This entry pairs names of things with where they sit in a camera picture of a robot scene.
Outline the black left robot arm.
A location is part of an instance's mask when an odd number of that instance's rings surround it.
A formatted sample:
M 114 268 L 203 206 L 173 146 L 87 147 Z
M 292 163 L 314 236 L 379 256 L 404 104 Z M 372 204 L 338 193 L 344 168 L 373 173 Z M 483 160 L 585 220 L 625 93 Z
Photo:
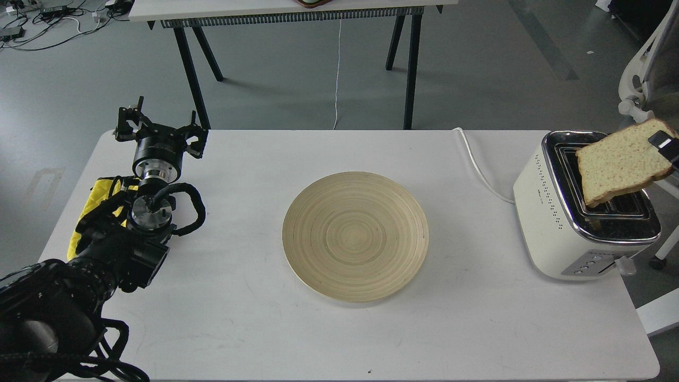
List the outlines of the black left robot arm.
M 180 183 L 184 154 L 201 159 L 208 128 L 193 112 L 181 128 L 153 123 L 135 107 L 121 107 L 114 136 L 134 141 L 133 176 L 114 177 L 108 196 L 78 221 L 75 256 L 47 259 L 2 278 L 2 381 L 83 379 L 148 381 L 123 362 L 128 325 L 102 316 L 117 290 L 151 284 L 173 236 L 204 224 L 194 186 Z

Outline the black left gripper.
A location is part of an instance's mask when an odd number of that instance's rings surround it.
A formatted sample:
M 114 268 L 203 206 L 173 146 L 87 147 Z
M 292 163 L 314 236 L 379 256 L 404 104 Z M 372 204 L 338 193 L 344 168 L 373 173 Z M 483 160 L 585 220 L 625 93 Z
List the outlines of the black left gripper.
M 201 159 L 207 143 L 208 128 L 197 123 L 197 112 L 191 112 L 189 124 L 178 128 L 153 127 L 142 112 L 145 97 L 140 96 L 133 106 L 119 107 L 116 141 L 136 141 L 133 173 L 140 179 L 177 180 L 182 172 L 184 152 Z

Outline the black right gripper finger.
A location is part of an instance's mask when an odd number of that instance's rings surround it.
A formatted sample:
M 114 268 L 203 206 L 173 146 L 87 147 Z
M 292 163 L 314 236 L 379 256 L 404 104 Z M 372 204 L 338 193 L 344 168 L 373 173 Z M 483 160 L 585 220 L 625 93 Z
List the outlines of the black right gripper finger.
M 648 143 L 654 146 L 660 155 L 670 162 L 674 171 L 678 171 L 678 139 L 665 131 L 657 131 L 648 138 Z

